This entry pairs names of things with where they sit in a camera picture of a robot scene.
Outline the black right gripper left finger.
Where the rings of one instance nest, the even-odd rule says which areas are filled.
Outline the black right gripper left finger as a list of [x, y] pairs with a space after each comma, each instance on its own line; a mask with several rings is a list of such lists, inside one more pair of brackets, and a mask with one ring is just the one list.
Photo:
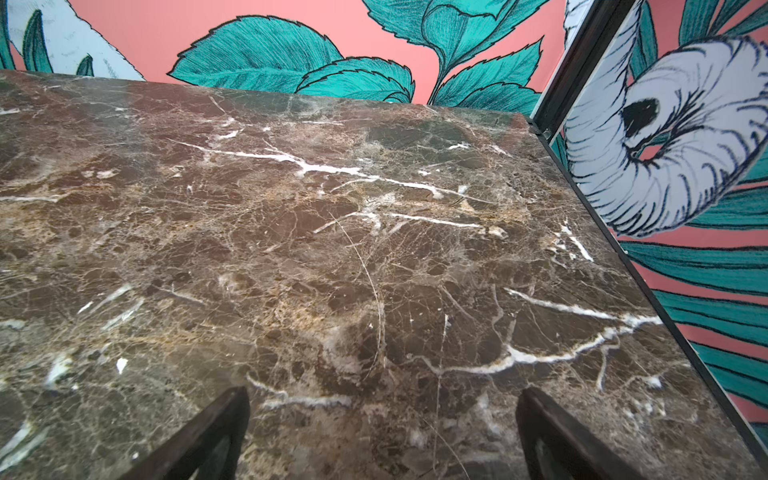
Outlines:
[[224, 391], [124, 479], [234, 479], [250, 419], [244, 386]]

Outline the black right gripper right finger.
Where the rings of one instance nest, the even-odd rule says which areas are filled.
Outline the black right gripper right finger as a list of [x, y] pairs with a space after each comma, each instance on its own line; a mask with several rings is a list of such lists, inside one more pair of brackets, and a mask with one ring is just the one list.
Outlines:
[[532, 479], [640, 479], [642, 475], [552, 397], [524, 389], [516, 406], [518, 435]]

